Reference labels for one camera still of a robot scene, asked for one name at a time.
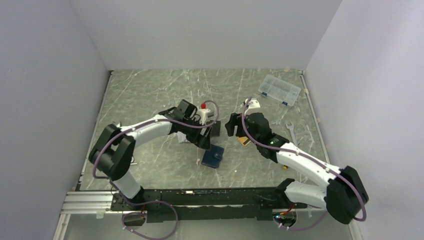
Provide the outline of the blue leather card holder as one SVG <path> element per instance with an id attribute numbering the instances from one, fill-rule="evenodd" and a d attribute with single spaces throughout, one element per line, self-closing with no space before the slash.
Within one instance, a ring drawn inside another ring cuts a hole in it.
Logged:
<path id="1" fill-rule="evenodd" d="M 210 145 L 210 150 L 206 150 L 201 160 L 201 164 L 213 169 L 217 169 L 223 159 L 225 149 L 214 144 Z"/>

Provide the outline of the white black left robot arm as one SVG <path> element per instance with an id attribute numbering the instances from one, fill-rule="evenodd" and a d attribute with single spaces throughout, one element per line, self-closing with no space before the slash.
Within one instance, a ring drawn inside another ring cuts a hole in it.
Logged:
<path id="1" fill-rule="evenodd" d="M 131 210 L 139 209 L 145 201 L 145 190 L 130 173 L 134 150 L 156 138 L 181 133 L 188 142 L 204 150 L 211 148 L 211 130 L 218 120 L 219 108 L 200 107 L 183 99 L 154 117 L 129 126 L 107 125 L 92 147 L 88 160 L 97 171 L 124 196 L 124 204 Z"/>

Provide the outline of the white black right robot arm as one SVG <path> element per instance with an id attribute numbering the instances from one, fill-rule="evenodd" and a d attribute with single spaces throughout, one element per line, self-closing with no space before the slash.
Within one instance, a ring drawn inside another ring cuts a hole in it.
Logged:
<path id="1" fill-rule="evenodd" d="M 342 224 L 367 219 L 365 205 L 369 196 L 355 168 L 338 167 L 301 150 L 287 138 L 274 133 L 262 113 L 232 113 L 225 129 L 230 137 L 247 137 L 264 158 L 313 181 L 310 185 L 291 178 L 283 180 L 275 189 L 275 200 L 280 207 L 302 203 L 323 208 Z"/>

